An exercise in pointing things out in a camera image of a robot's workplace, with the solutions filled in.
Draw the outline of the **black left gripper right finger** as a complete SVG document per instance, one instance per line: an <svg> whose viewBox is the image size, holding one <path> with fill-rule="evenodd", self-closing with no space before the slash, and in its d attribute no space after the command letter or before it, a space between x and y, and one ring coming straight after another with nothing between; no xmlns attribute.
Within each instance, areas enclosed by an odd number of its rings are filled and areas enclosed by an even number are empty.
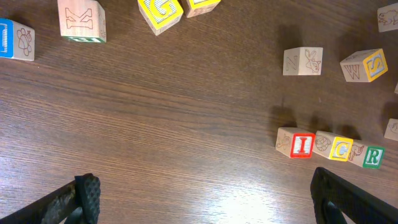
<svg viewBox="0 0 398 224"><path fill-rule="evenodd" d="M311 184L317 224L397 224L397 209L323 167L315 169Z"/></svg>

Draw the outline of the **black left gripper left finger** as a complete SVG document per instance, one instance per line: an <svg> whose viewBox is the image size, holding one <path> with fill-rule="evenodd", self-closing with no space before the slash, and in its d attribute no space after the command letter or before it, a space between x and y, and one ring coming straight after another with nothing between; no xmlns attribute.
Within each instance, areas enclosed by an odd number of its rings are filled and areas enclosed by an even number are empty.
<svg viewBox="0 0 398 224"><path fill-rule="evenodd" d="M76 176L72 182L2 218L1 223L97 224L100 195L98 177L91 173Z"/></svg>

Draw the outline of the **yellow block cluster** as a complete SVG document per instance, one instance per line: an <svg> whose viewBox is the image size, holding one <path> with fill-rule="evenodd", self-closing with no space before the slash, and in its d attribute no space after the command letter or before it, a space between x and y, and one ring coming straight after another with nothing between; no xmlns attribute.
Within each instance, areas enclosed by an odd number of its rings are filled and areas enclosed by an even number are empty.
<svg viewBox="0 0 398 224"><path fill-rule="evenodd" d="M334 161L348 161L353 139L326 131L317 131L313 153Z"/></svg>

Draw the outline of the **green R letter block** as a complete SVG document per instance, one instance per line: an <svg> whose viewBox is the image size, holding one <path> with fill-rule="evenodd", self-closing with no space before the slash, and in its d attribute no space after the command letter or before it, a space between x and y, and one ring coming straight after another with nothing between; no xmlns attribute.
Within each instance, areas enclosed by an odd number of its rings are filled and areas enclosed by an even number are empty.
<svg viewBox="0 0 398 224"><path fill-rule="evenodd" d="M348 162L365 169L380 169L385 151L385 147L355 139Z"/></svg>

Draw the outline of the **red I letter block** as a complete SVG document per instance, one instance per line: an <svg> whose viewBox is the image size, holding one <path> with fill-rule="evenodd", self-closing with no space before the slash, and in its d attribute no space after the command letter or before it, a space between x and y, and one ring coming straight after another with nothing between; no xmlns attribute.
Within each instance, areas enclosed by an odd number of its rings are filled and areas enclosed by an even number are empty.
<svg viewBox="0 0 398 224"><path fill-rule="evenodd" d="M300 128L279 127L275 149L291 159L309 159L314 142L314 133Z"/></svg>

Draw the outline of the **red side wooden block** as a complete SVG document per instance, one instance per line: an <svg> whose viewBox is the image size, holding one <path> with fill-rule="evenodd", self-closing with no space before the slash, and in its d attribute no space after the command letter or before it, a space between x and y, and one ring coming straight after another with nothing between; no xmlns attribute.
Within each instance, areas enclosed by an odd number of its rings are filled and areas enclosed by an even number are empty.
<svg viewBox="0 0 398 224"><path fill-rule="evenodd" d="M297 47L284 50L283 76L321 75L322 47Z"/></svg>

